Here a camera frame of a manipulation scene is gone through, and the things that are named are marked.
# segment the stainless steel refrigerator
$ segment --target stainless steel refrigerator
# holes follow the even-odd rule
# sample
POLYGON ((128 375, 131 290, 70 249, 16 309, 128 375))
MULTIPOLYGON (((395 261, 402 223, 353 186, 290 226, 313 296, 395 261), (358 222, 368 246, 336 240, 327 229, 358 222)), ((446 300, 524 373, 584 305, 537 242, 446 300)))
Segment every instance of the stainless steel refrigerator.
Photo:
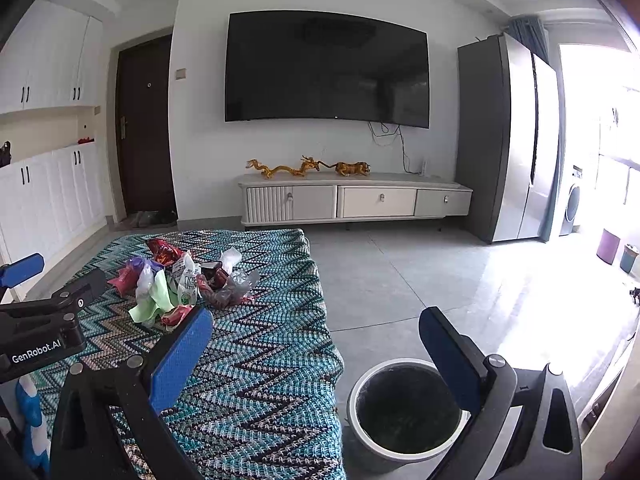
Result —
POLYGON ((507 34, 459 47, 458 70, 466 229, 487 243, 538 237, 558 156, 556 72, 507 34))

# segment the dark bag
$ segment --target dark bag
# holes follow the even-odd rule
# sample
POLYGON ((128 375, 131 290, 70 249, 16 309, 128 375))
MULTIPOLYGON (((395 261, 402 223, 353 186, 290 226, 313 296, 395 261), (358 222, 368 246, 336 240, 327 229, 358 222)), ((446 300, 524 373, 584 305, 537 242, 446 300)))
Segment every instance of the dark bag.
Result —
POLYGON ((11 162, 11 143, 5 142, 0 148, 0 168, 8 166, 11 162))

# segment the black tv screen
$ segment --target black tv screen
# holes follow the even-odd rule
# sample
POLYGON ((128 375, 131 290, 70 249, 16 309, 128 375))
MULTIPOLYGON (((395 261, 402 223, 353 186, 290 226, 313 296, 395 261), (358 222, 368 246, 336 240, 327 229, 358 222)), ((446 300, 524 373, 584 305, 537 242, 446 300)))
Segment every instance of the black tv screen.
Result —
POLYGON ((428 128, 427 35, 332 12, 231 14, 225 121, 274 118, 428 128))

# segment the white trash can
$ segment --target white trash can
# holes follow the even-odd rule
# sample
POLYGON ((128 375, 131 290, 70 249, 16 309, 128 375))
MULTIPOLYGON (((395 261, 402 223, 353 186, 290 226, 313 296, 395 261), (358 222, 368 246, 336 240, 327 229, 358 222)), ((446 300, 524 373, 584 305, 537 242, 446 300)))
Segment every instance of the white trash can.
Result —
POLYGON ((433 364, 403 358, 374 366, 356 382, 347 418, 355 458, 382 473, 445 452, 468 413, 458 407, 433 364))

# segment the golden dragon figurine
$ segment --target golden dragon figurine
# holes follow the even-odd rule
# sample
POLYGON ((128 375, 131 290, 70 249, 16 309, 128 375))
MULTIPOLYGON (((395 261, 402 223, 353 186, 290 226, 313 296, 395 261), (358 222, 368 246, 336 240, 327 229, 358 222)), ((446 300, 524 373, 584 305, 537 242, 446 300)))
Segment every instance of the golden dragon figurine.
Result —
POLYGON ((300 164, 300 169, 295 170, 294 168, 290 168, 289 166, 277 166, 272 170, 269 169, 268 166, 261 164, 256 158, 252 158, 247 161, 247 168, 255 168, 256 170, 262 173, 264 178, 271 178, 277 171, 289 171, 290 174, 295 176, 305 176, 305 172, 307 170, 316 170, 320 171, 319 163, 314 160, 312 156, 302 156, 300 159, 302 160, 302 164, 300 164))
POLYGON ((328 165, 322 160, 318 160, 318 164, 322 164, 326 168, 335 168, 335 172, 341 176, 349 176, 350 174, 368 175, 371 168, 366 162, 356 162, 354 164, 348 164, 346 162, 336 162, 335 164, 328 165))

